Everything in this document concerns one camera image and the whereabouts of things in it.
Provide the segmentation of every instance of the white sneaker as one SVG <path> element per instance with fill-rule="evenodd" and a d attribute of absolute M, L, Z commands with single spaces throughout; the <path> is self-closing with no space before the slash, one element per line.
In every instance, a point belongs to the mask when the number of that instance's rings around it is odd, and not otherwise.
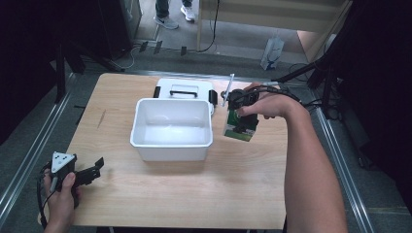
<path fill-rule="evenodd" d="M 194 21 L 194 12 L 191 7 L 182 6 L 181 12 L 185 14 L 187 21 Z"/>
<path fill-rule="evenodd" d="M 176 29 L 179 27 L 179 24 L 172 20 L 170 17 L 154 17 L 154 21 L 167 29 Z"/>

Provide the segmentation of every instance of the pants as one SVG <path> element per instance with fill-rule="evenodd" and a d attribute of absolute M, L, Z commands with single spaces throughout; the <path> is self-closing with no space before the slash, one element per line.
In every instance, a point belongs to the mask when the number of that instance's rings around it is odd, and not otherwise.
<path fill-rule="evenodd" d="M 192 0 L 182 0 L 182 4 L 185 7 L 191 7 Z M 155 1 L 155 14 L 157 17 L 163 18 L 169 16 L 169 0 L 156 0 Z"/>

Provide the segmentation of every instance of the person's leg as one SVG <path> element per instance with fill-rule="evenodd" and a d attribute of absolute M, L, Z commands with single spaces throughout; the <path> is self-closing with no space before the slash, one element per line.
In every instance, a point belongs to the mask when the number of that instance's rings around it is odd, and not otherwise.
<path fill-rule="evenodd" d="M 181 12 L 183 14 L 185 14 L 185 17 L 186 17 L 187 21 L 193 21 L 194 20 L 194 12 L 191 9 L 191 0 L 182 0 Z"/>
<path fill-rule="evenodd" d="M 169 16 L 169 1 L 168 0 L 156 0 L 155 1 L 155 15 L 159 18 Z"/>

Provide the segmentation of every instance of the person's left hand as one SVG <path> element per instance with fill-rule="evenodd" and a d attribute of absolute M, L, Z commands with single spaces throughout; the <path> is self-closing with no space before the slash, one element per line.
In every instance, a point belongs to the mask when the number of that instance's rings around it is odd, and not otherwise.
<path fill-rule="evenodd" d="M 52 180 L 49 175 L 50 170 L 46 170 L 44 177 L 44 187 L 46 196 L 50 195 Z M 56 191 L 48 200 L 49 223 L 45 232 L 69 232 L 70 226 L 75 219 L 74 199 L 71 188 L 75 183 L 76 175 L 69 173 L 63 180 L 61 191 Z"/>

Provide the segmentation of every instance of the human arm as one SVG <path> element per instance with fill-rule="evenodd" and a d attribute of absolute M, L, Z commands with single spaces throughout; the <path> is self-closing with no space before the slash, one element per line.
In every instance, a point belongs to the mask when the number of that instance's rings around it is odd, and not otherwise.
<path fill-rule="evenodd" d="M 71 188 L 75 183 L 76 176 L 74 173 L 69 173 L 63 180 L 60 192 L 55 192 L 48 200 L 49 206 L 49 223 L 45 229 L 46 232 L 69 232 L 70 226 L 75 218 L 74 199 L 71 193 Z M 44 177 L 44 187 L 47 196 L 50 195 L 51 177 L 46 171 Z"/>
<path fill-rule="evenodd" d="M 239 116 L 283 117 L 287 122 L 285 204 L 288 232 L 347 232 L 339 182 L 309 113 L 290 97 L 280 94 L 261 95 L 254 105 L 243 107 L 237 113 Z"/>

